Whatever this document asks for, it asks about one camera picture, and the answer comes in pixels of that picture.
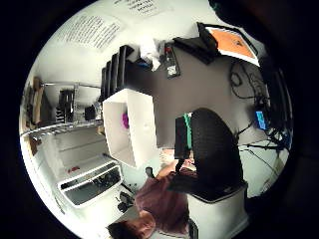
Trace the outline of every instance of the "orange paper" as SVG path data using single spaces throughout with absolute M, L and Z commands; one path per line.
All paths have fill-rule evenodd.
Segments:
M 218 50 L 233 52 L 253 58 L 252 53 L 241 36 L 217 29 L 210 30 L 210 34 L 216 39 Z

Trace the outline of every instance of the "gray desk surface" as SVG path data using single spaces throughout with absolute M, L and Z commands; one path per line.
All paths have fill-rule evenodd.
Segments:
M 174 120 L 197 108 L 215 111 L 233 132 L 247 127 L 254 119 L 253 100 L 237 98 L 228 79 L 231 63 L 239 60 L 220 57 L 207 66 L 178 48 L 174 51 L 181 72 L 179 77 L 168 80 L 163 64 L 155 72 L 136 65 L 127 69 L 129 86 L 154 98 L 158 147 L 174 147 Z M 256 66 L 242 63 L 248 73 L 261 78 Z M 243 79 L 243 85 L 236 91 L 241 96 L 252 96 L 252 89 L 241 69 L 236 67 L 235 70 Z M 240 135 L 238 144 L 265 139 L 267 136 L 255 123 Z

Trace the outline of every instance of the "maroon shirt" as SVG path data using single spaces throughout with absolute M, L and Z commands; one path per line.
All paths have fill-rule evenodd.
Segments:
M 186 194 L 167 191 L 174 172 L 158 180 L 148 178 L 138 192 L 135 205 L 138 211 L 147 211 L 156 220 L 157 229 L 166 233 L 187 234 L 189 218 Z

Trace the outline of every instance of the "small box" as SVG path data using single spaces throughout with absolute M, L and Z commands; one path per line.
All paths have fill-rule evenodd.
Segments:
M 129 117 L 129 128 L 123 114 Z M 139 168 L 159 151 L 151 96 L 123 89 L 103 101 L 105 134 L 111 157 Z

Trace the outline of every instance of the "white shelf unit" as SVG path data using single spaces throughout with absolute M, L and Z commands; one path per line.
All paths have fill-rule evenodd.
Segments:
M 123 125 L 123 114 L 129 128 Z M 139 169 L 158 153 L 153 98 L 123 89 L 103 101 L 103 119 L 110 156 Z
M 118 162 L 107 156 L 94 157 L 78 167 L 58 182 L 59 190 L 76 208 L 94 203 L 123 182 Z

